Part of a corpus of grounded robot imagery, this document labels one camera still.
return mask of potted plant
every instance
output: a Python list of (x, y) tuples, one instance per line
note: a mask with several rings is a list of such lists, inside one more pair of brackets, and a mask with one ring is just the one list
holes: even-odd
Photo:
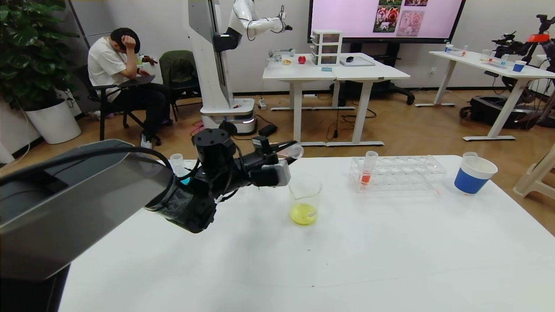
[(77, 34), (59, 31), (64, 0), (4, 0), (0, 5), (0, 93), (13, 109), (25, 111), (50, 144), (65, 142), (81, 129), (56, 89), (75, 90), (69, 46), (61, 42)]

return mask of yellow liquid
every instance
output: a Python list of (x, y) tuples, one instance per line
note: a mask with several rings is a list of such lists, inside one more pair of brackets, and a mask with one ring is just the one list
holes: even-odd
[(317, 218), (316, 209), (311, 205), (300, 203), (291, 208), (291, 219), (300, 225), (309, 225), (314, 223)]

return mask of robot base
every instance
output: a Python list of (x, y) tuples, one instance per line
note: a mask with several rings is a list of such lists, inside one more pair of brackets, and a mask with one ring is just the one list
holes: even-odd
[(233, 123), (238, 135), (249, 135), (256, 132), (256, 112), (254, 99), (234, 99), (234, 107), (229, 109), (211, 109), (203, 107), (200, 114), (204, 127), (216, 129), (223, 121)]

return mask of black pants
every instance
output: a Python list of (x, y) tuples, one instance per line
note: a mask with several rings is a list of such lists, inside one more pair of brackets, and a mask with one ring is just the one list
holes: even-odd
[(171, 102), (171, 89), (167, 85), (147, 83), (122, 90), (112, 104), (121, 110), (146, 110), (145, 134), (154, 135), (162, 121), (170, 118)]

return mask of white stool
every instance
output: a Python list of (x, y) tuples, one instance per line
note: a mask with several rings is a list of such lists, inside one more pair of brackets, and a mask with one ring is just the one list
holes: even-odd
[(514, 186), (513, 192), (525, 197), (532, 191), (540, 192), (555, 199), (555, 188), (542, 182), (542, 179), (555, 167), (555, 145), (537, 164), (532, 164)]

